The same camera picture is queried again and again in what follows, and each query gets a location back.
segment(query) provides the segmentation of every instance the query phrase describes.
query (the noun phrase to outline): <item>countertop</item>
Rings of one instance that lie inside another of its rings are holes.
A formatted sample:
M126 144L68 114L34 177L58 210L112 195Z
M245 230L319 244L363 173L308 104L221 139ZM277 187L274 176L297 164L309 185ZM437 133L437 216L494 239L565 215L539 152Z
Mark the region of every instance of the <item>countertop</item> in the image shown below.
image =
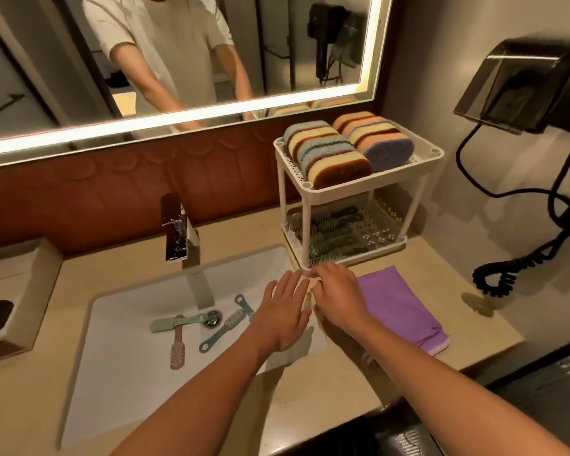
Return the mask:
M279 209L198 229L202 263L275 244L287 246ZM34 348L0 361L0 455L107 455L138 423L58 449L93 300L179 271L155 237L63 262ZM462 370L519 344L500 314L480 315L461 296L476 290L423 240L351 269L358 276L395 265L451 336L438 358ZM239 408L222 455L268 455L318 435L399 396L378 368L361 364L360 347L334 329L329 346L293 365L258 375Z

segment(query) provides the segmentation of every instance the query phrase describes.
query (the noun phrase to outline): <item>sink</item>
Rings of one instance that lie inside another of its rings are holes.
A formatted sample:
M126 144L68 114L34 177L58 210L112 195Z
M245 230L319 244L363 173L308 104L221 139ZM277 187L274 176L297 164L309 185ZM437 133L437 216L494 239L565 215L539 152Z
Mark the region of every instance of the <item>sink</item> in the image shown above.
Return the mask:
M243 294L257 310L266 284L293 269L287 250L276 246L204 266L202 273L205 286L213 294L214 308L226 319L239 309L235 304L237 294ZM61 447L149 416L247 328L249 320L245 318L209 352L200 353L199 345L216 330L199 324L185 325L185 365L171 370L174 331L152 333L149 325L159 318L199 313L194 283L192 288L190 285L194 281L192 273L198 274L198 268L94 301ZM288 365L326 347L326 338L313 314L302 338L288 351L272 355L259 372Z

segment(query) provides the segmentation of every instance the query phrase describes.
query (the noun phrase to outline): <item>purple towel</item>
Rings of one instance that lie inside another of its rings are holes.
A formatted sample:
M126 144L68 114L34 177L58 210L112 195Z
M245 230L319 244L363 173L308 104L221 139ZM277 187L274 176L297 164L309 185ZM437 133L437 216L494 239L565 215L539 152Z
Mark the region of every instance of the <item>purple towel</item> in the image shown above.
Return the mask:
M388 329L431 355L437 355L449 345L450 337L444 333L441 323L412 293L394 266L357 280L368 310Z

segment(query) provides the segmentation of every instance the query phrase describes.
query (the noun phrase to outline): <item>led light strip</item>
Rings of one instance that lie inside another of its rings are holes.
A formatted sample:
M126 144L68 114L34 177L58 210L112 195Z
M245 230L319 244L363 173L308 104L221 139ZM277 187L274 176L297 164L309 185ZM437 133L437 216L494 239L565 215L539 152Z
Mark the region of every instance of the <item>led light strip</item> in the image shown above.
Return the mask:
M390 14L390 3L385 22L388 22ZM364 57L361 67L361 80L359 83L346 84L340 86L330 86L326 88L314 89L310 91L295 92L277 96L269 96L250 101L238 101L228 104L219 104L198 109L189 109L168 114L149 115L146 117L127 118L105 123L88 124L84 126L74 126L61 130L15 136L0 139L0 154L15 152L20 150L35 149L57 144L67 144L96 137L114 136L123 132L136 130L149 130L161 126L172 124L193 122L196 120L206 120L208 118L222 117L225 115L242 114L257 110L269 109L272 107L282 107L304 102L316 101L318 99L329 99L350 94L367 91L370 79L371 62L374 55L374 40L377 36L377 29L380 22L380 8L382 0L371 0L370 15L368 17L368 28L365 36Z

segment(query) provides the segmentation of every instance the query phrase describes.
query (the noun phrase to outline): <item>tissue box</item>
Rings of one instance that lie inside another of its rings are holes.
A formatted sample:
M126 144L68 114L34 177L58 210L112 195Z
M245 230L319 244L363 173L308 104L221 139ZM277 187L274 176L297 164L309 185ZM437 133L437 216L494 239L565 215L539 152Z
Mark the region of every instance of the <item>tissue box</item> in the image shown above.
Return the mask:
M46 238L0 248L0 359L33 347L62 260Z

